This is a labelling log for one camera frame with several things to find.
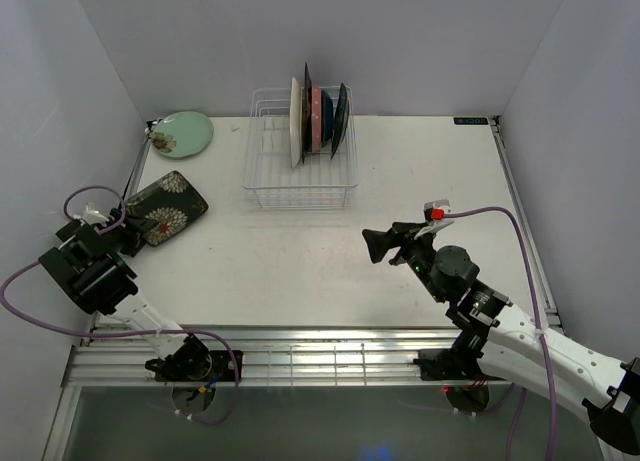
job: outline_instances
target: white wire dish rack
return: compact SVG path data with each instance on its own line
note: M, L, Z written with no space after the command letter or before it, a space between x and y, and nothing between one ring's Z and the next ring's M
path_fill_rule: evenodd
M323 87L338 104L339 86ZM331 143L319 154L308 154L291 167L289 138L290 88L258 89L253 93L244 187L262 208L345 207L358 184L356 134L351 89L345 138L331 159Z

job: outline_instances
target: white robotic arm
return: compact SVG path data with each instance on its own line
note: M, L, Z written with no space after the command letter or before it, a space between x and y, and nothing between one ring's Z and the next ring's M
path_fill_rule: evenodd
M90 214L96 222L106 219ZM88 314L99 312L133 331L148 332L143 338L158 358L147 361L145 368L155 373L157 381L208 382L214 369L216 377L225 377L227 361L223 358L230 356L216 352L214 366L212 353L195 335L184 333L178 323L162 316L144 298L133 282L135 273L120 258L120 253L135 255L139 251L140 234L150 229L150 221L126 218L123 225L103 234L87 221L69 222L56 233L62 244L39 258L67 296Z
M588 422L611 446L640 454L640 359L621 363L552 329L537 329L520 307L477 279L480 268L464 249L433 248L437 231L452 222L441 206L448 202L427 203L424 223L393 223L387 232L362 232L373 263L399 248L389 263L407 264L435 301L449 305L446 315L461 330L451 349L435 359L420 353L415 362L422 379L485 374L549 397L539 339L544 335L558 404Z

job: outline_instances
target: white wall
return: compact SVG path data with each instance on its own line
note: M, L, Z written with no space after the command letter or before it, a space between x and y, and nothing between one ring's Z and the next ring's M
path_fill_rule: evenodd
M143 123L78 0L0 0L0 278L56 245L66 195L121 188ZM10 289L40 318L84 316L38 270ZM0 312L0 459L40 459L70 340Z
M567 331L640 355L640 0L565 0L504 113Z
M145 118L351 85L367 114L499 114L562 0L80 0Z

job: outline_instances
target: white tabletop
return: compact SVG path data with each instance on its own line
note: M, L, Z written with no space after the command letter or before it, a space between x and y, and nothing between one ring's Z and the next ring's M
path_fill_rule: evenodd
M198 156L150 150L140 187L180 171L209 211L177 237L127 262L153 305L181 324L281 327L449 327L406 267L372 265L360 234L393 221L422 221L425 202L454 211L513 210L489 126L449 117L356 116L359 186L338 211L267 211L242 187L248 118L212 118ZM505 216L483 214L442 231L436 249L462 246L479 279L531 311L515 234Z

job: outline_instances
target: green plate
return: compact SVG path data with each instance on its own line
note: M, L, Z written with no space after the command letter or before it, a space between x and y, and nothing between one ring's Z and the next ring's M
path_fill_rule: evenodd
M182 111L167 116L151 133L151 144L163 156L186 158L202 151L213 138L213 124L202 113Z

